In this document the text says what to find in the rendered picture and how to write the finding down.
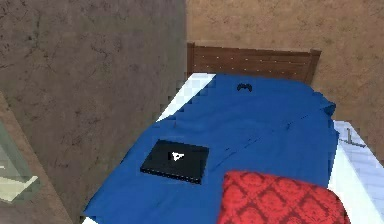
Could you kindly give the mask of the bed with blue blanket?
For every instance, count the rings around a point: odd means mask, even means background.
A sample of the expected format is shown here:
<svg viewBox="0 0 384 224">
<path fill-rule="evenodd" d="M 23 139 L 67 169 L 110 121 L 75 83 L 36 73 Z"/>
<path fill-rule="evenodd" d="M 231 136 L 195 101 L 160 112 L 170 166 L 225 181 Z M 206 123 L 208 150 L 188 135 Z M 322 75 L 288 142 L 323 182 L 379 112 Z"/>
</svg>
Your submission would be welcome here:
<svg viewBox="0 0 384 224">
<path fill-rule="evenodd" d="M 166 110 L 128 150 L 85 208 L 97 224 L 217 224 L 224 176 L 248 171 L 287 177 L 333 191 L 351 224 L 384 224 L 384 168 L 353 129 L 333 118 L 335 104 L 307 74 L 274 72 L 264 62 L 319 55 L 250 49 L 187 48 L 188 80 Z M 253 90 L 237 91 L 239 83 Z M 200 184 L 142 173 L 158 140 L 209 149 Z"/>
</svg>

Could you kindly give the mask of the black closed laptop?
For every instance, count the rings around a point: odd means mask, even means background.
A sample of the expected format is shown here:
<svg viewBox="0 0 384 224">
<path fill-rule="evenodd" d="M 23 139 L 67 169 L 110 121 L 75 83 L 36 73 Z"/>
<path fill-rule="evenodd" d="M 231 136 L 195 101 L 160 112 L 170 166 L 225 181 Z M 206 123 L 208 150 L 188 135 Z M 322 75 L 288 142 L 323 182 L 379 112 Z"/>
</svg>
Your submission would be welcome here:
<svg viewBox="0 0 384 224">
<path fill-rule="evenodd" d="M 209 149 L 167 140 L 158 140 L 140 167 L 142 173 L 200 184 Z"/>
</svg>

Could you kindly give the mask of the red patterned pillow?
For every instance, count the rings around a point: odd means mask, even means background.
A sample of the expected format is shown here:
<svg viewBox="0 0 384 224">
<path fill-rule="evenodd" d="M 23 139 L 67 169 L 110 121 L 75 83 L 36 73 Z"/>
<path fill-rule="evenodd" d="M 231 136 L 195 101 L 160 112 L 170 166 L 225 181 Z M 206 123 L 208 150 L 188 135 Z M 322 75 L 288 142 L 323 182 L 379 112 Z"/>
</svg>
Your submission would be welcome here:
<svg viewBox="0 0 384 224">
<path fill-rule="evenodd" d="M 351 224 L 331 190 L 287 177 L 248 171 L 224 176 L 217 224 Z"/>
</svg>

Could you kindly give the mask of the small grey metal object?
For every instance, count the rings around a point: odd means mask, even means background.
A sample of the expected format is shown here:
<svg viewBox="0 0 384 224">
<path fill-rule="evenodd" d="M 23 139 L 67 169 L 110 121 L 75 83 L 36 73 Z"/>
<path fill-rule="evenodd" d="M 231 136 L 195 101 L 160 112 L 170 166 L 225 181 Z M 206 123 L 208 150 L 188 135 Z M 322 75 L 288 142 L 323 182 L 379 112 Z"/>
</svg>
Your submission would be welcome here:
<svg viewBox="0 0 384 224">
<path fill-rule="evenodd" d="M 350 128 L 347 128 L 346 130 L 347 130 L 347 138 L 346 139 L 342 139 L 340 141 L 343 141 L 343 142 L 345 142 L 347 144 L 350 144 L 350 145 L 353 145 L 353 146 L 358 146 L 358 147 L 362 147 L 362 148 L 366 147 L 365 144 L 360 144 L 360 143 L 354 142 L 352 140 L 352 135 L 351 135 L 351 129 Z"/>
</svg>

